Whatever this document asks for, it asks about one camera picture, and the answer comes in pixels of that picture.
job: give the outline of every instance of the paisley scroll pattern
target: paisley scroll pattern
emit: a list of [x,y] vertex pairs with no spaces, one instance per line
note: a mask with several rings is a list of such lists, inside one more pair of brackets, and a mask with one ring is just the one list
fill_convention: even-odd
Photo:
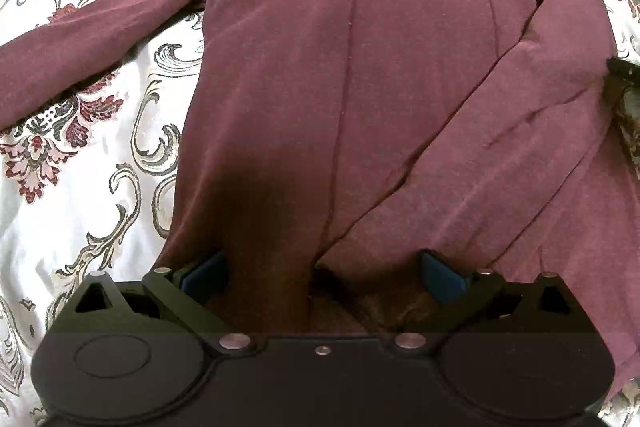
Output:
[[138,146],[137,136],[140,121],[142,121],[145,108],[149,102],[153,101],[158,104],[160,100],[159,85],[161,83],[162,80],[155,79],[147,86],[142,103],[138,108],[138,115],[133,126],[130,141],[131,152],[136,162],[136,167],[146,174],[152,174],[154,176],[164,176],[175,169],[178,161],[178,144],[180,143],[180,131],[178,128],[174,124],[166,124],[162,126],[166,140],[160,138],[156,150],[149,152],[148,150],[141,150]]
[[111,233],[104,237],[95,237],[91,233],[87,233],[87,244],[79,252],[76,260],[71,264],[67,264],[64,268],[56,270],[54,277],[58,279],[60,291],[47,308],[45,321],[47,330],[49,330],[53,320],[58,316],[69,297],[78,288],[93,261],[100,260],[100,264],[95,268],[98,270],[113,267],[112,262],[114,256],[118,253],[118,247],[122,245],[127,230],[140,215],[142,197],[138,175],[128,164],[117,165],[116,168],[116,172],[109,179],[109,190],[111,194],[114,194],[122,180],[129,180],[134,189],[134,207],[127,212],[123,205],[116,204],[119,218]]
[[167,204],[165,200],[169,192],[174,189],[176,178],[177,175],[174,173],[162,180],[154,190],[154,197],[151,201],[154,227],[158,235],[163,239],[169,237],[169,226],[171,225],[171,215],[167,216],[166,210],[173,206],[172,204]]
[[192,60],[182,60],[175,56],[175,52],[182,47],[181,44],[163,44],[154,54],[154,60],[161,70],[165,71],[169,76],[183,76],[185,74],[194,74],[195,68],[202,63],[202,57]]
[[9,410],[4,395],[20,395],[26,375],[25,353],[30,356],[33,351],[34,346],[20,333],[14,312],[0,295],[0,409],[7,415]]
[[193,25],[191,25],[191,29],[193,30],[201,30],[202,29],[202,21],[204,20],[204,12],[194,12],[187,15],[186,21],[194,21]]

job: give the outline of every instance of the metal screw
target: metal screw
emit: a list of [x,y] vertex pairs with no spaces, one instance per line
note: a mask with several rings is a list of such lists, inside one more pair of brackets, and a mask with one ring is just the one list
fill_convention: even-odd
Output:
[[229,333],[220,339],[220,346],[225,349],[244,349],[251,344],[251,338],[244,333]]
[[426,343],[427,339],[420,333],[400,333],[396,337],[396,346],[402,349],[417,349]]

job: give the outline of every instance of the circular cover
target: circular cover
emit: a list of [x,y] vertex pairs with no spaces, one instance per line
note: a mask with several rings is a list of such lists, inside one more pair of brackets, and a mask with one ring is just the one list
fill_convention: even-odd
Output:
[[510,318],[451,337],[438,363],[449,383],[483,409],[526,420],[583,413],[611,379],[609,352],[594,333],[523,331]]
[[158,319],[129,326],[45,336],[31,367],[43,403],[61,415],[109,422],[150,415],[183,395],[203,370],[197,339]]

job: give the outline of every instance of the white patterned bedspread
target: white patterned bedspread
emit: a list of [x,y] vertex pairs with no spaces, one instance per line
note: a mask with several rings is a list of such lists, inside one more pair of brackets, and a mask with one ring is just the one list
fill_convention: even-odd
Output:
[[[0,44],[92,1],[0,0]],[[640,64],[640,0],[605,1],[620,55]],[[85,274],[106,269],[115,280],[138,280],[158,256],[201,26],[200,13],[173,21],[92,87],[0,136],[0,426],[46,418],[31,357]],[[601,416],[640,427],[639,408],[632,381]]]

